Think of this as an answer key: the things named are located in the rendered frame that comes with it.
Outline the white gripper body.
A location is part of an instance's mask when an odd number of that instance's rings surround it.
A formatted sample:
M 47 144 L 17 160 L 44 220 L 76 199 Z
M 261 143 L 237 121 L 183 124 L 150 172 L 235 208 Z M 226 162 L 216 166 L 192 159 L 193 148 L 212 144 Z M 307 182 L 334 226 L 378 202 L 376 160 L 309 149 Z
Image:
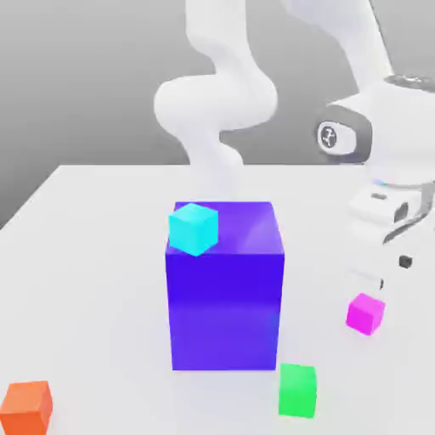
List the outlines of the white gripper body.
M 351 268 L 360 274 L 385 274 L 401 256 L 416 257 L 435 241 L 435 214 L 422 219 L 394 215 L 348 214 Z

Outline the small magenta cube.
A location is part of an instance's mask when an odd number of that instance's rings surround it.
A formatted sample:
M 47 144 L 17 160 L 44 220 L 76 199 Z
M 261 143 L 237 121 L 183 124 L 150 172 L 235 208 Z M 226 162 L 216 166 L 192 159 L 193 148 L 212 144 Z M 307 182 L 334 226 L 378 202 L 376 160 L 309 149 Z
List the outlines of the small magenta cube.
M 371 336 L 382 322 L 385 307 L 383 301 L 360 293 L 348 305 L 346 325 Z

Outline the small green cube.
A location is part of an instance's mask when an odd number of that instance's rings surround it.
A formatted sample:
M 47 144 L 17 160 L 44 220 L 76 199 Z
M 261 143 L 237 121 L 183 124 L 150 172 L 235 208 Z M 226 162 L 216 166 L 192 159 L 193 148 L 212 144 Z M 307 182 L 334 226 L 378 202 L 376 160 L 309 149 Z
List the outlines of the small green cube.
M 317 374 L 311 365 L 281 364 L 279 414 L 311 419 L 317 404 Z

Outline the small cyan cube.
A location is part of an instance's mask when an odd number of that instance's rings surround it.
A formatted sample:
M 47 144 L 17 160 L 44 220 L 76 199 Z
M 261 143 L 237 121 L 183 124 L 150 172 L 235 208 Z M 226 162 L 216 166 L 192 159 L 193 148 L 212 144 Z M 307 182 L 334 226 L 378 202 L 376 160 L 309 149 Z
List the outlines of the small cyan cube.
M 169 246 L 198 257 L 218 243 L 218 212 L 188 203 L 169 215 Z

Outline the small orange cube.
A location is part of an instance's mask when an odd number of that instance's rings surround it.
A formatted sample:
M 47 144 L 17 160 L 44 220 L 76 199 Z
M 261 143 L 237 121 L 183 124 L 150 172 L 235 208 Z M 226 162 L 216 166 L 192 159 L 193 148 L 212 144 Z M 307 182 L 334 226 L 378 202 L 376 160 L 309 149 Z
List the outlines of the small orange cube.
M 47 435 L 52 412 L 47 381 L 11 383 L 0 405 L 4 435 Z

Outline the large purple box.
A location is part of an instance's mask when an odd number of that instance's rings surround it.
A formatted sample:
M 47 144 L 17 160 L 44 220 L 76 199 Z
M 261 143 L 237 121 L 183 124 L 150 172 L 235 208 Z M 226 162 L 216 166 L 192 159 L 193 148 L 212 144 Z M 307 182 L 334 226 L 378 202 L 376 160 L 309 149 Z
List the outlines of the large purple box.
M 285 249 L 271 203 L 210 202 L 218 242 L 195 257 L 167 246 L 174 370 L 274 370 Z

